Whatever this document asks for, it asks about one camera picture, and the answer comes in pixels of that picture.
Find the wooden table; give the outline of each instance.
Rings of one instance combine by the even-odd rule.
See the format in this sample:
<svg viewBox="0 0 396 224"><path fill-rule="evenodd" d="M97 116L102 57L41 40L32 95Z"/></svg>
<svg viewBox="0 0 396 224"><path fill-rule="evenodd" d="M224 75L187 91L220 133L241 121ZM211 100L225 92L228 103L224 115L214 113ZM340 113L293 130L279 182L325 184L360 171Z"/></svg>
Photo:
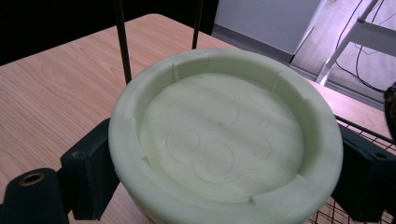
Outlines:
<svg viewBox="0 0 396 224"><path fill-rule="evenodd" d="M166 56L191 48L192 29L161 15L128 21L126 30L134 76ZM198 48L213 47L233 48L200 34ZM381 111L312 85L334 114L389 136ZM58 170L66 150L110 117L124 86L115 27L1 66L0 202L14 177L41 167ZM85 223L72 216L70 222ZM102 223L149 222L119 185Z"/></svg>

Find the white wall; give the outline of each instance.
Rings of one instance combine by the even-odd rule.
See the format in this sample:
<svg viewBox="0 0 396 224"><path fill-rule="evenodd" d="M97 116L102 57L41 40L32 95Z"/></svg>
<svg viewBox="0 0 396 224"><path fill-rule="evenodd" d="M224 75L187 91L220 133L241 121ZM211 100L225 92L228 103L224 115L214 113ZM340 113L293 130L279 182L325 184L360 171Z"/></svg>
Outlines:
<svg viewBox="0 0 396 224"><path fill-rule="evenodd" d="M215 24L294 54L326 1L219 0Z"/></svg>

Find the pale green foam block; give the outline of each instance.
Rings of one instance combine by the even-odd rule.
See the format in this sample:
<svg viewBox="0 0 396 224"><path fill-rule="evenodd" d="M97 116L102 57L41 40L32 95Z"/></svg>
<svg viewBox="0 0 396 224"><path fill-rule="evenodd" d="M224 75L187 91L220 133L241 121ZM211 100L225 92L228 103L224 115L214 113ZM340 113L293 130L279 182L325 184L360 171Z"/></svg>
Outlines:
<svg viewBox="0 0 396 224"><path fill-rule="evenodd" d="M332 111L286 66L196 49L144 70L110 120L121 182L158 223L302 223L342 165Z"/></svg>

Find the black bracket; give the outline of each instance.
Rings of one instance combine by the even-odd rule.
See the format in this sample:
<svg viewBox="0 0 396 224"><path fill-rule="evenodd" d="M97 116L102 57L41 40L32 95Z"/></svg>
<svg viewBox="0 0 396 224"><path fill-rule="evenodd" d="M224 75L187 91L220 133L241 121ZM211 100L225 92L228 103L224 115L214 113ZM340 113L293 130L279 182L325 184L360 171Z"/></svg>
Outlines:
<svg viewBox="0 0 396 224"><path fill-rule="evenodd" d="M339 126L344 160L332 197L355 221L379 222L384 210L396 217L396 156Z"/></svg>
<svg viewBox="0 0 396 224"><path fill-rule="evenodd" d="M69 223L100 219L120 183L108 148L109 119L61 157L62 168L33 170L13 179L0 209L1 224Z"/></svg>

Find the dark background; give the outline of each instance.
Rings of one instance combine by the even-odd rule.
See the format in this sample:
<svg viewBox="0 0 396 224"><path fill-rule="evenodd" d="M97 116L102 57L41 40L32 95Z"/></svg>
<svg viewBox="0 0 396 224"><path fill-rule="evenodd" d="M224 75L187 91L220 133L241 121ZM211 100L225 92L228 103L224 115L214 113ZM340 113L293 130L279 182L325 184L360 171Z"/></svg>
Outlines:
<svg viewBox="0 0 396 224"><path fill-rule="evenodd" d="M211 34L219 0L204 1ZM122 0L125 20L159 13L190 27L196 0ZM0 65L114 26L113 0L0 0Z"/></svg>

